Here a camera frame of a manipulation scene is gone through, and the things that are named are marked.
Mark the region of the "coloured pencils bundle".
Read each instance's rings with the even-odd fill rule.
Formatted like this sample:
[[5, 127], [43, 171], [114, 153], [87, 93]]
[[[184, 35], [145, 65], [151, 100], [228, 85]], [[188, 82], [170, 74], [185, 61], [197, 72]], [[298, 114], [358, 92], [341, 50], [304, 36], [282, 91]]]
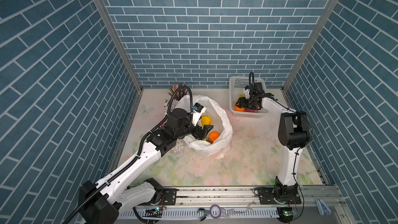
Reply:
[[186, 86], [186, 84], [180, 83], [172, 85], [172, 87], [169, 88], [169, 95], [172, 96], [175, 93], [175, 91], [177, 91], [174, 99], [179, 101], [182, 97], [184, 97], [188, 93], [187, 89], [178, 90], [178, 88], [183, 86]]

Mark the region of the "white plastic bag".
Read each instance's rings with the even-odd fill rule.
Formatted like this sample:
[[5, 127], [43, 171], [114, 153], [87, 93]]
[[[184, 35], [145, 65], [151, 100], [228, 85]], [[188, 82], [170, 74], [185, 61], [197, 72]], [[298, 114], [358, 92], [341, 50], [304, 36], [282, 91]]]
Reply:
[[205, 136], [200, 135], [196, 138], [190, 134], [181, 140], [203, 157], [214, 156], [221, 159], [229, 151], [233, 137], [233, 128], [227, 112], [218, 102], [203, 95], [194, 95], [193, 98], [186, 95], [180, 99], [176, 107], [189, 112], [190, 102], [193, 102], [193, 123], [199, 128], [200, 134], [210, 125], [212, 129]]

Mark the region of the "yellow fruit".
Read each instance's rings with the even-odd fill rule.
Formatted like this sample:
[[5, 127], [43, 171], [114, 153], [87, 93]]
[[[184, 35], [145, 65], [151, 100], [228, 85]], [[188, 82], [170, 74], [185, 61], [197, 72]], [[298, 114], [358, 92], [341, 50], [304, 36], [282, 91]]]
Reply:
[[201, 117], [201, 124], [204, 127], [205, 125], [212, 125], [212, 118], [209, 116], [202, 116]]

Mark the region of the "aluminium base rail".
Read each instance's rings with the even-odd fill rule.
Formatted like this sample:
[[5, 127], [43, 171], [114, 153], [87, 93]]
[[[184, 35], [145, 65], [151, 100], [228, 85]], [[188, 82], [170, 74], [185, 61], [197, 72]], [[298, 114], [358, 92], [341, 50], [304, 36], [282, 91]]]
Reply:
[[118, 218], [139, 217], [144, 223], [162, 220], [212, 219], [213, 204], [222, 208], [220, 219], [274, 218], [284, 224], [313, 224], [316, 217], [332, 216], [352, 224], [346, 201], [335, 186], [303, 186], [299, 197], [279, 203], [270, 186], [163, 187], [158, 203], [143, 203]]

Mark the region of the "white plastic basket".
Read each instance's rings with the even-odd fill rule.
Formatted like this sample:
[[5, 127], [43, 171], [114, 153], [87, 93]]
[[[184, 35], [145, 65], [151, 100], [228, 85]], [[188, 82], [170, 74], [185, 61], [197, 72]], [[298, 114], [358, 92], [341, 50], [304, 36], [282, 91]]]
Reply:
[[265, 93], [265, 81], [254, 78], [253, 73], [249, 77], [233, 76], [229, 79], [229, 108], [235, 117], [262, 118], [268, 110], [262, 105]]

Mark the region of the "pink dragon fruit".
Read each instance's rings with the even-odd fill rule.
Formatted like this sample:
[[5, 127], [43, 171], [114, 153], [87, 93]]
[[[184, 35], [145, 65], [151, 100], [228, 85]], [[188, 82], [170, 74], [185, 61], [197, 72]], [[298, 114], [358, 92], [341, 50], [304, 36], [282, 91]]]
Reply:
[[249, 113], [258, 113], [258, 110], [251, 110], [251, 109], [245, 109], [244, 112], [249, 112]]

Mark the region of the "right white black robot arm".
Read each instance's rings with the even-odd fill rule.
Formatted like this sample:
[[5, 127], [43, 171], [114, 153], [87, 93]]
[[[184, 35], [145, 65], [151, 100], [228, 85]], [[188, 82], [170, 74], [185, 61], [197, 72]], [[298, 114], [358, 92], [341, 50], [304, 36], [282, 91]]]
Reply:
[[245, 110], [266, 109], [279, 118], [278, 139], [283, 146], [281, 168], [275, 179], [274, 199], [285, 203], [299, 197], [297, 172], [301, 150], [310, 141], [307, 114], [282, 105], [271, 93], [263, 90], [261, 83], [249, 82], [243, 90], [244, 96], [235, 103]]

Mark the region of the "orange fruit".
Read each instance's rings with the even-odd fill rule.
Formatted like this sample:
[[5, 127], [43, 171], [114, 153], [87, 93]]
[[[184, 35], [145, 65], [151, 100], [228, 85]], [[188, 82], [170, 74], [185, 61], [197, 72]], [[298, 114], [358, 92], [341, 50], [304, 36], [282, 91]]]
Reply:
[[235, 111], [238, 111], [238, 112], [244, 112], [245, 111], [244, 108], [240, 108], [237, 105], [234, 106], [234, 109], [235, 109]]
[[220, 133], [214, 131], [211, 132], [208, 136], [208, 141], [212, 144], [216, 139], [220, 137]]

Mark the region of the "purple tape roll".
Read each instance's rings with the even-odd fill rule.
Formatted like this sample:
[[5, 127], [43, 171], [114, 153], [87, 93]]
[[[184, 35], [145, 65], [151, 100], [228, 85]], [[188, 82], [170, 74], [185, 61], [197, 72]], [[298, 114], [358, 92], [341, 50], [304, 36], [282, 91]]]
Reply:
[[219, 219], [222, 216], [222, 208], [217, 204], [213, 204], [209, 209], [209, 214], [213, 219]]

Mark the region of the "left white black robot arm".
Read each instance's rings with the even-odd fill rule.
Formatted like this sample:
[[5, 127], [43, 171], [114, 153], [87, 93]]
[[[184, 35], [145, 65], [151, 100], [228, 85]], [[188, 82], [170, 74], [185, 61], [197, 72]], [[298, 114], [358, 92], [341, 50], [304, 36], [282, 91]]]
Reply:
[[206, 108], [195, 104], [189, 112], [175, 108], [144, 135], [137, 153], [96, 183], [85, 182], [79, 190], [76, 210], [69, 218], [80, 214], [88, 224], [113, 224], [120, 214], [161, 199], [163, 187], [153, 178], [128, 189], [128, 185], [150, 165], [160, 160], [176, 146], [179, 139], [189, 135], [198, 140], [206, 138], [213, 125], [198, 124]]

